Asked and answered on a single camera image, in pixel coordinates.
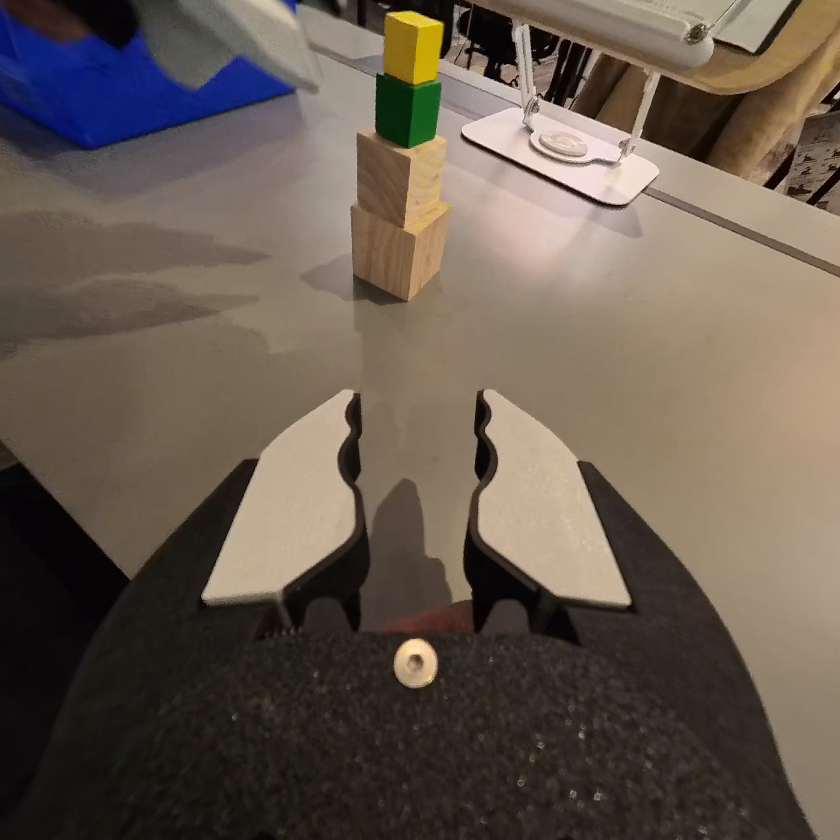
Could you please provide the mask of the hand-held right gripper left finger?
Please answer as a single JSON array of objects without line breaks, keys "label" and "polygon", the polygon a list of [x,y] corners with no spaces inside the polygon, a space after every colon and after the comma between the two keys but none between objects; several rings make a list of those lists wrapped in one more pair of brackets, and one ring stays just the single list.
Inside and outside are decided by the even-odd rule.
[{"label": "hand-held right gripper left finger", "polygon": [[206,607],[271,605],[292,629],[326,600],[360,629],[371,567],[361,435],[361,394],[342,390],[266,446],[204,586]]}]

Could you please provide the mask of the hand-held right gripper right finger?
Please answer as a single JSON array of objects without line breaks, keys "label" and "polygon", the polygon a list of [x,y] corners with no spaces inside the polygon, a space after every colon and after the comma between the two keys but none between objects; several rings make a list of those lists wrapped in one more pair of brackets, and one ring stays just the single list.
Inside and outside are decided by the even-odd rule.
[{"label": "hand-held right gripper right finger", "polygon": [[474,433],[465,577],[476,627],[506,600],[521,605],[534,631],[568,607],[630,611],[631,593],[568,445],[491,388],[476,395]]}]

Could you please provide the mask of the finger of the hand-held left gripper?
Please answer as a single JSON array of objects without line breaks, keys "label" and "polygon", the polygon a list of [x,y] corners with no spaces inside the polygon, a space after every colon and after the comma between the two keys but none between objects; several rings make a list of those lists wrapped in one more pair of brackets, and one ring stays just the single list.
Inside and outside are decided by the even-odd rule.
[{"label": "finger of the hand-held left gripper", "polygon": [[140,32],[156,65],[196,90],[237,58],[308,92],[322,74],[298,14],[279,1],[136,1]]}]

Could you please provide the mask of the yellow wooden cube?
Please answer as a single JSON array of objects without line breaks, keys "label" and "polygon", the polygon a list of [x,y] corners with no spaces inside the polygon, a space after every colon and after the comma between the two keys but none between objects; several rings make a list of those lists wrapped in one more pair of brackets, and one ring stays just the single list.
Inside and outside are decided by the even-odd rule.
[{"label": "yellow wooden cube", "polygon": [[435,81],[445,24],[420,13],[390,12],[384,21],[383,71],[405,84]]}]

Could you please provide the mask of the green wooden cube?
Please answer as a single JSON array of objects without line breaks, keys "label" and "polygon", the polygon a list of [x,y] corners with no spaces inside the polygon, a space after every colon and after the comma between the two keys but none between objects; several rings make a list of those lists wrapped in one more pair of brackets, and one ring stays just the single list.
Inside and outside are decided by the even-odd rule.
[{"label": "green wooden cube", "polygon": [[385,140],[411,149],[437,135],[442,86],[438,80],[418,85],[377,74],[375,78],[376,132]]}]

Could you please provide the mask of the medium natural wooden cube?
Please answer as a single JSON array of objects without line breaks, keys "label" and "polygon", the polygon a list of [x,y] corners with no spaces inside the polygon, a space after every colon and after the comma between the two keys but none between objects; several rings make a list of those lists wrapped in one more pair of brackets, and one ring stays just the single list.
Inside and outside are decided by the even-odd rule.
[{"label": "medium natural wooden cube", "polygon": [[411,148],[373,129],[356,134],[357,204],[399,228],[408,228],[441,202],[447,141],[436,136]]}]

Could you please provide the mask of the large natural wooden cube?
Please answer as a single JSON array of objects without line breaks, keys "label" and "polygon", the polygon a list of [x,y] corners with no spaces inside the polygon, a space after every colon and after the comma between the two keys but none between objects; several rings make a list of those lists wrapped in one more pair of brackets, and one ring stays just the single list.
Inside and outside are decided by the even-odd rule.
[{"label": "large natural wooden cube", "polygon": [[352,205],[353,275],[402,301],[415,298],[442,267],[450,209],[438,202],[415,222],[399,227]]}]

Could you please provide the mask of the blue plastic bin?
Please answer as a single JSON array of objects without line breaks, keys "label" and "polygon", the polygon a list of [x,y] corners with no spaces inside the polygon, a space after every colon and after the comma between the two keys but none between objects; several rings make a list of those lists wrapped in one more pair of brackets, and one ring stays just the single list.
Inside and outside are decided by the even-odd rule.
[{"label": "blue plastic bin", "polygon": [[246,58],[197,90],[155,64],[142,35],[57,43],[1,13],[1,103],[82,148],[131,140],[294,92]]}]

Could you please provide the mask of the person's dark pants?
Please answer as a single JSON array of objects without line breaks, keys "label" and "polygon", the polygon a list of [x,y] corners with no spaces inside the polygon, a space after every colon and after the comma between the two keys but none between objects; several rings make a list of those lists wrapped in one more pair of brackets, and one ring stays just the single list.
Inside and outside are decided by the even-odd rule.
[{"label": "person's dark pants", "polygon": [[2,829],[28,793],[82,656],[128,582],[21,463],[2,468]]}]

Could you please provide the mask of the black office chair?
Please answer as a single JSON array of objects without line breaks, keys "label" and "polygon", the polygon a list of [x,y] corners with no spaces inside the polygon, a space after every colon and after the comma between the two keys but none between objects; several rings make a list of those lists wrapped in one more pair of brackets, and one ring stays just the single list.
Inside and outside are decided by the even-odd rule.
[{"label": "black office chair", "polygon": [[[515,87],[518,81],[511,21],[479,7],[476,21],[469,21],[472,5],[456,2],[451,46],[445,60],[457,67]],[[566,63],[574,57],[570,41],[531,27],[533,75],[539,95],[553,89]]]}]

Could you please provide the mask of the white instruction sign stand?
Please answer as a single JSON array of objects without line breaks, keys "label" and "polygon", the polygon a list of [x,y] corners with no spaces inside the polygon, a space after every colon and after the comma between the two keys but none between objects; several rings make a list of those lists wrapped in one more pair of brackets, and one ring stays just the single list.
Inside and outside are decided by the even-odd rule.
[{"label": "white instruction sign stand", "polygon": [[[601,205],[625,207],[658,176],[635,154],[663,70],[694,70],[712,57],[719,31],[747,9],[751,46],[791,2],[510,1],[474,2],[511,20],[520,106],[466,124],[469,143]],[[634,63],[645,74],[627,138],[610,142],[540,113],[530,26]]]}]

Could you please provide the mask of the printed paper sheet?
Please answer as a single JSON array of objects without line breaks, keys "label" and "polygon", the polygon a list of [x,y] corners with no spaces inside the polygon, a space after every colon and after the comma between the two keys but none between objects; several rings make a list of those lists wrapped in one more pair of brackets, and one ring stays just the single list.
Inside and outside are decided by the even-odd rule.
[{"label": "printed paper sheet", "polygon": [[838,216],[838,182],[819,199],[812,198],[838,172],[838,166],[839,111],[810,117],[804,122],[783,193]]}]

